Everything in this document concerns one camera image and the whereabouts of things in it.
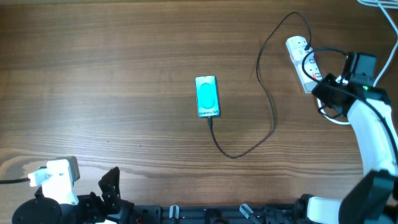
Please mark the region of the smartphone with blue screen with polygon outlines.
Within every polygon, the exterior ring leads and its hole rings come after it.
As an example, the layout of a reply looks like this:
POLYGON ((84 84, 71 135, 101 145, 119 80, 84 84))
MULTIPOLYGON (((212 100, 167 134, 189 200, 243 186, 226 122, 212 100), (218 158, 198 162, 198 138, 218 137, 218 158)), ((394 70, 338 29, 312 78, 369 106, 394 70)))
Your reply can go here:
POLYGON ((195 78, 197 110, 200 118, 220 115, 216 78, 213 75, 195 78))

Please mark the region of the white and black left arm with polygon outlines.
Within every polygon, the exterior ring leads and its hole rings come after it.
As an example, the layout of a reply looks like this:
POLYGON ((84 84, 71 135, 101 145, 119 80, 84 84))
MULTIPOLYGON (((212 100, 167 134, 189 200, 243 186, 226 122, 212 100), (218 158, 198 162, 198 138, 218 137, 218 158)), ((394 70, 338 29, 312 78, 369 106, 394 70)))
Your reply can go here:
POLYGON ((12 216, 16 224, 38 223, 135 223, 134 204, 121 199, 120 170, 111 169, 98 182, 102 195, 91 192, 79 195, 78 205, 59 204, 56 200, 39 194, 20 205, 12 216))

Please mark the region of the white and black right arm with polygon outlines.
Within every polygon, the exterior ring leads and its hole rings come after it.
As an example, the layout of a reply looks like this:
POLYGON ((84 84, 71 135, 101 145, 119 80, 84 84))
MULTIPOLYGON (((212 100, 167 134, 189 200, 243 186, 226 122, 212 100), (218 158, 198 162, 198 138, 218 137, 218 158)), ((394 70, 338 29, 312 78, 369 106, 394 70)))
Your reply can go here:
POLYGON ((385 90, 373 87, 376 57, 348 52, 341 74, 317 81, 312 94, 326 107, 348 119, 354 130, 364 177, 343 199, 311 196, 306 218, 314 223, 397 223, 397 134, 391 101, 385 90))

